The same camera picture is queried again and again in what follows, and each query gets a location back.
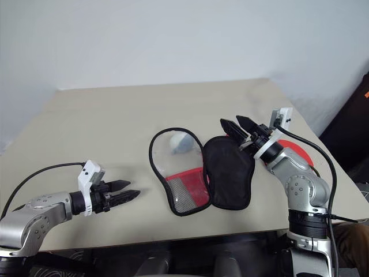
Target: beige table surface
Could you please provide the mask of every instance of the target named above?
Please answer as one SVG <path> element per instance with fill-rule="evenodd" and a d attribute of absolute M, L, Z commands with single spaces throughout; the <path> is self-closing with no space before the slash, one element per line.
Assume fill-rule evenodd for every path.
<path fill-rule="evenodd" d="M 43 112 L 7 149 L 1 161 L 1 207 L 27 175 L 56 163 L 93 159 L 107 170 L 105 180 L 132 181 L 142 193 L 108 213 L 73 220 L 52 229 L 42 250 L 83 248 L 248 233 L 288 228 L 287 198 L 277 178 L 256 162 L 251 203 L 242 211 L 210 206 L 179 217 L 169 209 L 164 188 L 148 159 L 151 138 L 168 127 L 184 127 L 203 142 L 224 134 L 219 119 L 245 115 L 269 124 L 273 108 L 291 102 L 267 79 L 218 83 L 147 85 L 75 89 L 57 92 Z M 326 149 L 293 111 L 290 130 Z M 330 171 L 313 149 L 301 145 L 322 177 Z M 355 184 L 336 164 L 338 189 L 333 212 L 349 218 L 369 218 L 369 205 Z M 29 181 L 12 208 L 32 197 L 77 190 L 80 167 L 48 171 Z"/>

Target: black cable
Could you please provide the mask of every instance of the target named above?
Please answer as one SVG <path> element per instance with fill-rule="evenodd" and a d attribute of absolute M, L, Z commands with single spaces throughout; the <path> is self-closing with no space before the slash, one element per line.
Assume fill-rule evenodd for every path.
<path fill-rule="evenodd" d="M 320 217 L 320 218 L 330 218 L 330 219 L 334 219 L 334 220 L 343 220 L 343 221 L 347 221 L 347 222 L 353 222 L 353 223 L 358 223 L 359 221 L 354 220 L 354 219 L 350 219 L 350 218 L 344 218 L 342 216 L 338 216 L 338 215 L 322 215 L 322 214 L 315 214 L 314 216 Z"/>
<path fill-rule="evenodd" d="M 32 173 L 30 176 L 28 176 L 26 179 L 24 179 L 22 181 L 22 183 L 20 183 L 15 188 L 15 190 L 12 192 L 12 194 L 10 195 L 10 197 L 8 198 L 8 200 L 7 200 L 7 202 L 6 202 L 5 206 L 4 206 L 4 209 L 3 209 L 2 213 L 1 213 L 0 220 L 2 220 L 5 217 L 8 209 L 9 209 L 10 203 L 12 203 L 15 195 L 17 194 L 17 192 L 22 188 L 22 186 L 25 183 L 27 183 L 32 177 L 40 174 L 41 172 L 44 172 L 44 171 L 49 170 L 49 169 L 55 169 L 57 167 L 63 167 L 63 166 L 82 166 L 83 167 L 83 166 L 85 166 L 85 163 L 61 163 L 61 164 L 55 164 L 53 166 L 48 166 L 48 167 L 45 167 L 43 169 L 40 169 L 40 170 L 36 171 L 35 173 Z"/>
<path fill-rule="evenodd" d="M 319 171 L 312 165 L 310 165 L 310 168 L 313 170 L 313 172 L 315 172 L 315 174 L 320 177 L 321 175 L 319 174 Z"/>
<path fill-rule="evenodd" d="M 283 129 L 281 126 L 278 126 L 276 124 L 274 124 L 274 126 L 281 131 L 282 133 L 286 134 L 289 137 L 292 137 L 295 140 L 299 140 L 311 147 L 313 147 L 315 150 L 317 150 L 327 161 L 330 171 L 332 172 L 332 189 L 330 192 L 330 196 L 329 196 L 329 201 L 328 201 L 328 209 L 327 209 L 327 222 L 328 222 L 328 229 L 329 229 L 329 233 L 330 233 L 330 238 L 332 241 L 332 248 L 333 248 L 333 253 L 334 253 L 334 276 L 338 277 L 338 252 L 337 252 L 337 245 L 336 245 L 336 241 L 334 239 L 334 234 L 333 234 L 333 226 L 332 226 L 332 205 L 333 205 L 333 199 L 334 199 L 334 195 L 336 194 L 336 189 L 337 189 L 337 173 L 336 173 L 336 169 L 334 168 L 334 164 L 332 162 L 332 160 L 330 159 L 330 157 L 328 156 L 328 154 L 326 152 L 324 152 L 324 150 L 322 148 L 320 148 L 319 146 L 317 146 L 315 143 L 312 143 L 309 140 L 306 140 L 305 138 L 299 137 L 285 129 Z"/>

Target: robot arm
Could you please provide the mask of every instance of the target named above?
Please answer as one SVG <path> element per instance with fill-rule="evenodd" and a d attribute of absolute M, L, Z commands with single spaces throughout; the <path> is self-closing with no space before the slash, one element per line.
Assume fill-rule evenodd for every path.
<path fill-rule="evenodd" d="M 287 237 L 291 247 L 284 252 L 284 259 L 292 263 L 283 263 L 290 267 L 284 270 L 286 276 L 331 277 L 330 239 L 324 217 L 329 186 L 301 156 L 277 142 L 281 136 L 279 130 L 272 136 L 275 121 L 288 128 L 291 109 L 274 111 L 269 128 L 247 117 L 238 115 L 237 120 L 247 133 L 232 121 L 221 119 L 220 122 L 224 131 L 239 143 L 240 149 L 247 147 L 254 153 L 254 159 L 265 162 L 267 169 L 282 183 L 288 198 Z"/>
<path fill-rule="evenodd" d="M 73 215 L 108 212 L 111 207 L 136 198 L 139 190 L 112 195 L 130 184 L 101 181 L 104 170 L 89 160 L 78 176 L 79 191 L 44 194 L 7 214 L 0 221 L 0 257 L 30 257 L 41 247 L 46 234 Z"/>

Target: black zipper pouch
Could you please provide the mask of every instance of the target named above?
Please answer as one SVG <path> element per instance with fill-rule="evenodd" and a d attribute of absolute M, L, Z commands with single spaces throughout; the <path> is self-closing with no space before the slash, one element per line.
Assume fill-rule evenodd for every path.
<path fill-rule="evenodd" d="M 240 151 L 228 136 L 214 137 L 204 145 L 210 196 L 215 207 L 240 210 L 249 205 L 255 160 L 246 151 Z"/>

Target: black pouch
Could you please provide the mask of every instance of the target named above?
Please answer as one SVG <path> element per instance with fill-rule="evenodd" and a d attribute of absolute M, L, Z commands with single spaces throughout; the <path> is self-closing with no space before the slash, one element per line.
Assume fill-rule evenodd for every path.
<path fill-rule="evenodd" d="M 150 143 L 151 168 L 163 184 L 176 215 L 190 215 L 210 205 L 203 156 L 199 139 L 184 128 L 162 130 Z"/>
<path fill-rule="evenodd" d="M 245 209 L 251 200 L 255 160 L 228 136 L 210 139 L 204 145 L 206 172 L 212 204 L 222 209 Z"/>

